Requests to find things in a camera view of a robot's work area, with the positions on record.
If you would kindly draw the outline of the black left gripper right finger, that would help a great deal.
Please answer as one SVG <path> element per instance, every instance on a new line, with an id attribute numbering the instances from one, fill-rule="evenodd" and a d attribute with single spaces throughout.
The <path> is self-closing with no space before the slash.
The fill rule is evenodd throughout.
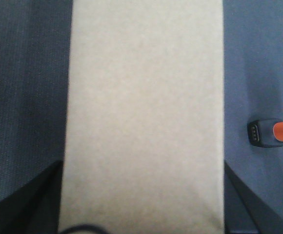
<path id="1" fill-rule="evenodd" d="M 224 164 L 226 234 L 283 234 L 283 218 Z"/>

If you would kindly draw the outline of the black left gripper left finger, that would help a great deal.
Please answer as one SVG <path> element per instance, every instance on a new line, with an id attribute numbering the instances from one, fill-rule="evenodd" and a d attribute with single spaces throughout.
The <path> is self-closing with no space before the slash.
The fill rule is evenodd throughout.
<path id="1" fill-rule="evenodd" d="M 56 234 L 63 162 L 56 161 L 0 201 L 0 234 Z"/>

